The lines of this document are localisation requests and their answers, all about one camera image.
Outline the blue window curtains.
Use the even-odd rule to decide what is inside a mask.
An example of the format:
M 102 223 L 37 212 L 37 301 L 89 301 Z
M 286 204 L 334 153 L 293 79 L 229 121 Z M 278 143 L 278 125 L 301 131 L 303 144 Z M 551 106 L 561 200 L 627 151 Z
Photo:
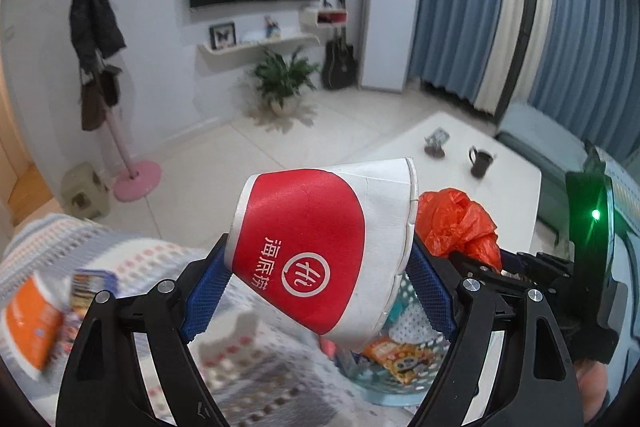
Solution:
M 639 0 L 420 0 L 410 75 L 501 117 L 523 102 L 617 159 L 639 146 Z

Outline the light blue perforated basket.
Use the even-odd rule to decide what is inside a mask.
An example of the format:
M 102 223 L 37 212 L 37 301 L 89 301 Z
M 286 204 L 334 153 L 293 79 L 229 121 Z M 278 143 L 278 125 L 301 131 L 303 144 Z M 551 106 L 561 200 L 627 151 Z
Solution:
M 381 407 L 418 407 L 445 360 L 449 341 L 433 326 L 408 277 L 382 331 L 360 352 L 322 339 L 321 350 L 363 399 Z

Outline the orange plastic bag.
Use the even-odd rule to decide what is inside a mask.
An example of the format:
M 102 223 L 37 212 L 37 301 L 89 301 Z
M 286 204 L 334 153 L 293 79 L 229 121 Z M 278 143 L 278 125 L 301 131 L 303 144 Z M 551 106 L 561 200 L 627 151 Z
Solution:
M 495 272 L 502 270 L 497 225 L 482 205 L 457 188 L 419 196 L 416 234 L 435 257 L 460 253 Z

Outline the striped woven sofa cover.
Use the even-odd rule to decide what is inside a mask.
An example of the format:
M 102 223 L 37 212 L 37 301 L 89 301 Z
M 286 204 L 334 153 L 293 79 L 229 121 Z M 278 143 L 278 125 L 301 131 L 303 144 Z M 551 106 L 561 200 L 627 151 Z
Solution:
M 373 426 L 311 332 L 194 251 L 52 213 L 1 262 L 6 426 Z

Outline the black device with green light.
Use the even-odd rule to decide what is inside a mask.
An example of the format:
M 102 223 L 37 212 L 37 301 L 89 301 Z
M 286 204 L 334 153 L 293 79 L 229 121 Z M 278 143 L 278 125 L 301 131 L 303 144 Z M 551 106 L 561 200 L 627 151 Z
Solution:
M 605 161 L 590 143 L 580 171 L 565 175 L 574 245 L 568 316 L 576 323 L 570 340 L 575 360 L 612 360 L 620 340 L 628 287 L 612 277 L 615 244 L 614 191 Z

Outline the green potted plant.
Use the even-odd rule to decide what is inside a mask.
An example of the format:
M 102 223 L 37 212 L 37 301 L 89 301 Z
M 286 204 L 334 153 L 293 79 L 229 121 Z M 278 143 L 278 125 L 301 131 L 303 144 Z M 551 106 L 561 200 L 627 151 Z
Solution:
M 311 61 L 302 49 L 299 46 L 285 58 L 265 48 L 262 59 L 250 69 L 250 78 L 262 104 L 278 117 L 290 116 L 296 111 L 304 89 L 316 90 L 312 77 L 318 74 L 320 64 Z

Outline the brown hanging bag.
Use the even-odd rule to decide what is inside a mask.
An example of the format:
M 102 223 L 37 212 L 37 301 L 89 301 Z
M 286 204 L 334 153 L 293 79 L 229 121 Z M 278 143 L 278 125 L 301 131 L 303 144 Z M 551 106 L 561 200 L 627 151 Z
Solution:
M 106 65 L 80 80 L 81 129 L 87 132 L 98 130 L 106 121 L 107 109 L 119 103 L 119 75 L 122 70 Z

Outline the white curved wall shelf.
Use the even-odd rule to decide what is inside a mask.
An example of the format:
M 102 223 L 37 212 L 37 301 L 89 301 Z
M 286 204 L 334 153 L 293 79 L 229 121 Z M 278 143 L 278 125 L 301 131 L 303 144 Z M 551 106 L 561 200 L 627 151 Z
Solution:
M 243 51 L 249 50 L 257 50 L 257 49 L 265 49 L 270 48 L 270 46 L 278 46 L 279 44 L 289 44 L 289 43 L 303 43 L 303 42 L 311 42 L 318 46 L 321 41 L 320 38 L 310 32 L 300 32 L 299 34 L 291 34 L 285 35 L 284 37 L 279 38 L 269 38 L 256 40 L 251 42 L 242 42 L 235 44 L 234 46 L 227 46 L 222 49 L 214 49 L 208 43 L 202 43 L 198 45 L 198 49 L 208 55 L 211 56 L 223 56 L 232 53 L 239 53 Z

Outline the small black phone stand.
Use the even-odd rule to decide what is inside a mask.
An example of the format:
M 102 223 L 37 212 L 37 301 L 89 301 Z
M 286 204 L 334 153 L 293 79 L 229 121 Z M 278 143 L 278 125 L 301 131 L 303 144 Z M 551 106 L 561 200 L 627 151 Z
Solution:
M 442 159 L 446 156 L 444 145 L 449 141 L 450 134 L 442 127 L 438 127 L 424 141 L 424 152 L 427 156 L 435 159 Z

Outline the dark hanging coat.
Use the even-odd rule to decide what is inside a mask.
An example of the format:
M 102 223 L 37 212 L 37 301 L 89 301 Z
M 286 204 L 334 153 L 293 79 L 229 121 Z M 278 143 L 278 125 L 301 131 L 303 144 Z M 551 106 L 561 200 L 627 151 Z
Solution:
M 98 67 L 98 55 L 109 58 L 126 48 L 110 0 L 72 0 L 70 40 L 88 74 Z

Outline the orange chip bag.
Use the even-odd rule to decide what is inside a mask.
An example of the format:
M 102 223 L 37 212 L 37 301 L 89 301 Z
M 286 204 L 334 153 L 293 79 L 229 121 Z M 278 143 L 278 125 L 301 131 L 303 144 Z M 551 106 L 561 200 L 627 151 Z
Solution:
M 390 337 L 375 339 L 361 354 L 384 367 L 402 385 L 410 384 L 425 373 L 434 360 L 431 349 L 398 343 Z

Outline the framed butterfly picture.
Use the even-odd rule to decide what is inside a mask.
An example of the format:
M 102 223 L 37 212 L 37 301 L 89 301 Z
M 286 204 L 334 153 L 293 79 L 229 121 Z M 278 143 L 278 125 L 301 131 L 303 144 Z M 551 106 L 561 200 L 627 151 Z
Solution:
M 209 44 L 214 51 L 220 51 L 236 46 L 235 24 L 233 22 L 220 23 L 209 26 Z

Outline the red and white paper cup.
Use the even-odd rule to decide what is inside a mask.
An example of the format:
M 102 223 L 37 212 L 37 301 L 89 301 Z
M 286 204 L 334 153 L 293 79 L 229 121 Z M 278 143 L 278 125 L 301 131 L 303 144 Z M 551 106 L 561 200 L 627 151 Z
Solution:
M 360 351 L 386 322 L 413 242 L 408 157 L 251 176 L 224 264 L 292 320 Z

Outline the pink coat stand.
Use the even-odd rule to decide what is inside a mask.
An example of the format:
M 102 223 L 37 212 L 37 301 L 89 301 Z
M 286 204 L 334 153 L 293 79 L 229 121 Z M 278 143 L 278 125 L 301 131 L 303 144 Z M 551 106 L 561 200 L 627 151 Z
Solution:
M 102 58 L 101 55 L 98 55 L 98 67 L 93 69 L 92 72 L 102 69 L 106 65 L 113 65 L 108 64 L 107 60 L 108 58 Z M 88 74 L 88 72 L 84 72 L 79 66 L 79 82 L 81 79 L 88 80 L 90 74 Z M 158 184 L 160 184 L 160 178 L 162 177 L 162 168 L 160 168 L 160 165 L 154 161 L 135 161 L 132 159 L 129 154 L 128 147 L 125 144 L 120 124 L 117 124 L 116 121 L 116 106 L 107 109 L 106 121 L 101 126 L 107 127 L 107 130 L 110 132 L 113 139 L 117 153 L 122 160 L 122 171 L 118 176 L 116 176 L 112 191 L 114 197 L 119 202 L 135 202 L 136 200 L 144 199 L 158 187 Z

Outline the orange and white paper cup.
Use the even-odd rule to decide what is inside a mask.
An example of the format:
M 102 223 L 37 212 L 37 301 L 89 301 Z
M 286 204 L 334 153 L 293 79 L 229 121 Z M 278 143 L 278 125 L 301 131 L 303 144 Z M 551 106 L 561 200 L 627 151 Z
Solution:
M 10 353 L 34 381 L 46 369 L 63 319 L 63 300 L 38 272 L 17 289 L 1 312 L 1 332 Z

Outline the red snack packet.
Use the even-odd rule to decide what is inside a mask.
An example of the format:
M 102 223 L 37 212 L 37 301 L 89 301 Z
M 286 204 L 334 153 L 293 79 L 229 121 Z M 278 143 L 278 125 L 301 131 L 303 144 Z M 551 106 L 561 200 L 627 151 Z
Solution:
M 65 312 L 58 347 L 63 355 L 69 355 L 96 294 L 100 291 L 118 293 L 118 277 L 106 270 L 78 270 L 70 279 L 70 299 Z

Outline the small beige stool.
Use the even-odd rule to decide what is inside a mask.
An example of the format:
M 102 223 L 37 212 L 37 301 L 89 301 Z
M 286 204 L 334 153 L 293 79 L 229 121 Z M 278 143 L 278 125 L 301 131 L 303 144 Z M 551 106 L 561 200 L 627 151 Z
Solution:
M 64 174 L 61 196 L 65 212 L 78 219 L 106 217 L 110 212 L 108 188 L 87 161 Z

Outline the white refrigerator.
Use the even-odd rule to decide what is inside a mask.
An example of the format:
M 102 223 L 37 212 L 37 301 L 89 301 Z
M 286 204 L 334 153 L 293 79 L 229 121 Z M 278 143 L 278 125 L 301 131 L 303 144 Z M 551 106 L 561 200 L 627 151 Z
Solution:
M 418 4 L 419 0 L 363 0 L 359 65 L 362 89 L 404 90 Z

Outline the black mug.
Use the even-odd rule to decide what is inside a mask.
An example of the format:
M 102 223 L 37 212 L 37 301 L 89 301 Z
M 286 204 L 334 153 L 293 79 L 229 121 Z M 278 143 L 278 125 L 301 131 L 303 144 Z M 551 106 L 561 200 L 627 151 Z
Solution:
M 475 179 L 483 179 L 489 167 L 494 163 L 495 156 L 487 152 L 472 146 L 469 149 L 469 160 L 471 161 L 471 176 Z

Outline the black acoustic guitar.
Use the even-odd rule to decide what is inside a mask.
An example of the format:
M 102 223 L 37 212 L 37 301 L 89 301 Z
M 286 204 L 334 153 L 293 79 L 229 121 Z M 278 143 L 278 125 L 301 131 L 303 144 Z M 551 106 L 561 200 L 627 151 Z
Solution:
M 321 74 L 322 86 L 326 90 L 342 90 L 356 84 L 358 62 L 354 47 L 347 43 L 346 37 L 346 28 L 342 27 L 326 43 L 326 59 Z

